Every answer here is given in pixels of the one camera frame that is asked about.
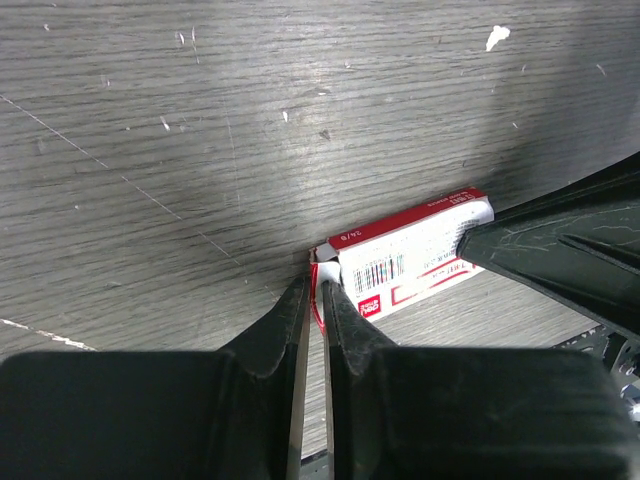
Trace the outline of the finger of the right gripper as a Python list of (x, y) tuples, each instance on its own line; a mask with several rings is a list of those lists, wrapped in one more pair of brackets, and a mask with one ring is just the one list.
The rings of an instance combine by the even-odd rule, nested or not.
[(458, 256), (639, 338), (639, 156), (501, 211)]

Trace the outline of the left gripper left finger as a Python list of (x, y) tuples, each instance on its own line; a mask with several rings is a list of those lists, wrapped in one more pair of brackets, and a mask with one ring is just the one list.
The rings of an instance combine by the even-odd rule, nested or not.
[(307, 278), (211, 351), (27, 352), (1, 364), (5, 479), (295, 479)]

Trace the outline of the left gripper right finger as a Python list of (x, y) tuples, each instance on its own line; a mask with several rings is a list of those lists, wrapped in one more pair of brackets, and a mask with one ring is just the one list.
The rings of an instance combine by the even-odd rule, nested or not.
[(401, 346), (322, 286), (334, 479), (631, 479), (602, 362), (562, 349)]

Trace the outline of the red white staples box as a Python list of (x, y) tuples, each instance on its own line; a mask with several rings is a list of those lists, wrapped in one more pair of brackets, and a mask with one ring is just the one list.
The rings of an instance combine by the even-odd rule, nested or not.
[(311, 250), (311, 312), (325, 329), (322, 283), (335, 281), (370, 322), (482, 271), (456, 253), (463, 234), (494, 220), (488, 196), (468, 187), (334, 235)]

